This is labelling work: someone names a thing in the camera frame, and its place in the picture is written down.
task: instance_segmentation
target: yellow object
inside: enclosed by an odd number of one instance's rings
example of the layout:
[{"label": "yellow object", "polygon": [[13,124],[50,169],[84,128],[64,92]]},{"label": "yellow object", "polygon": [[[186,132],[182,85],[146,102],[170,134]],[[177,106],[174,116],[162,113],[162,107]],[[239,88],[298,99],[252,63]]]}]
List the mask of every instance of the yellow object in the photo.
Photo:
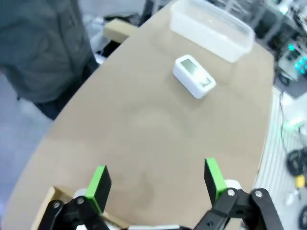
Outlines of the yellow object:
[{"label": "yellow object", "polygon": [[297,176],[295,178],[295,184],[297,188],[302,188],[305,186],[305,177],[303,175]]}]

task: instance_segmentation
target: wooden block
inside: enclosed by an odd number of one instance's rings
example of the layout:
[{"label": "wooden block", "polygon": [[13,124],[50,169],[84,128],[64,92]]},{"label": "wooden block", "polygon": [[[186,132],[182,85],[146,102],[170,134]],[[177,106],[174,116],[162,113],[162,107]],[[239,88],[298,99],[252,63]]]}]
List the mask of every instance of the wooden block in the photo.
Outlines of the wooden block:
[{"label": "wooden block", "polygon": [[[37,230],[39,227],[39,224],[43,218],[43,215],[45,213],[45,210],[49,204],[49,202],[51,200],[62,200],[63,202],[67,203],[69,201],[71,201],[73,194],[71,193],[71,191],[67,188],[58,188],[55,186],[52,186],[49,188],[46,197],[44,199],[44,201],[42,202],[38,212],[37,212],[37,216],[35,218],[35,220],[32,223],[31,226],[31,230]],[[121,229],[125,229],[128,228],[130,226],[129,223],[120,220],[112,215],[110,215],[109,213],[107,213],[106,211],[103,212],[102,214],[103,218],[110,222],[111,224],[121,228]]]},{"label": "wooden block", "polygon": [[131,25],[119,19],[114,19],[104,26],[103,36],[118,42],[123,43],[138,29],[137,26]]}]

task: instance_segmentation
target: gray jacket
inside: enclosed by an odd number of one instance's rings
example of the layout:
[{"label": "gray jacket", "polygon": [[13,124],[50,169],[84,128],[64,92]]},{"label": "gray jacket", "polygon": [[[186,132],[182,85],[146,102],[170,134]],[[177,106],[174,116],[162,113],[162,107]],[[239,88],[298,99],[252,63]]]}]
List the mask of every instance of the gray jacket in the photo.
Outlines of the gray jacket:
[{"label": "gray jacket", "polygon": [[0,71],[20,97],[55,100],[92,54],[77,0],[3,0]]}]

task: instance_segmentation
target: gray floor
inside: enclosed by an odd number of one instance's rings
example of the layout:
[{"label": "gray floor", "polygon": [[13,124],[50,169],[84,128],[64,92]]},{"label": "gray floor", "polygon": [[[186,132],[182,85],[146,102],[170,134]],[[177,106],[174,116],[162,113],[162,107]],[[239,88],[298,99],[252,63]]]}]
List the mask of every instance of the gray floor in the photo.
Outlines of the gray floor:
[{"label": "gray floor", "polygon": [[120,13],[141,13],[145,0],[79,0],[82,13],[107,16]]},{"label": "gray floor", "polygon": [[6,78],[0,75],[0,217],[5,204],[51,121],[31,103],[17,101]]}]

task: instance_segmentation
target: cardboard piece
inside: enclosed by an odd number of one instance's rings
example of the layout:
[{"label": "cardboard piece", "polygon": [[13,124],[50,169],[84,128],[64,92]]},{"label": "cardboard piece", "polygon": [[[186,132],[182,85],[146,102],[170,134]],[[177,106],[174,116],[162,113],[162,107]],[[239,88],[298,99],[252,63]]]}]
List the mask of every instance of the cardboard piece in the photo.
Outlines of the cardboard piece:
[{"label": "cardboard piece", "polygon": [[[31,230],[37,230],[38,227],[39,227],[39,224],[43,218],[43,215],[45,213],[45,210],[47,208],[47,205],[49,204],[49,202],[51,200],[61,200],[65,203],[71,201],[72,199],[72,196],[73,196],[73,193],[71,192],[67,192],[58,188],[58,187],[55,187],[55,186],[52,186],[49,188],[47,194],[46,194],[46,197],[45,199],[43,200],[43,202],[41,203],[41,206],[37,212],[37,215],[32,223],[32,226],[31,226]],[[109,223],[112,223],[114,224],[115,226],[119,227],[120,229],[125,229],[125,228],[128,228],[130,226],[129,223],[127,222],[124,222],[122,220],[120,220],[119,218],[116,218],[110,214],[108,214],[107,212],[104,212],[102,214],[103,218],[108,221]]]},{"label": "cardboard piece", "polygon": [[[204,158],[215,157],[225,179],[250,191],[269,120],[273,57],[255,43],[227,63],[170,31],[169,19],[169,7],[155,14],[64,108],[15,187],[4,230],[29,229],[51,185],[87,187],[103,164],[112,180],[106,211],[131,224],[193,228],[211,208]],[[217,82],[201,100],[172,75],[184,54]]]},{"label": "cardboard piece", "polygon": [[118,43],[123,43],[137,29],[138,27],[135,25],[131,25],[120,19],[114,19],[104,26],[104,37]]}]

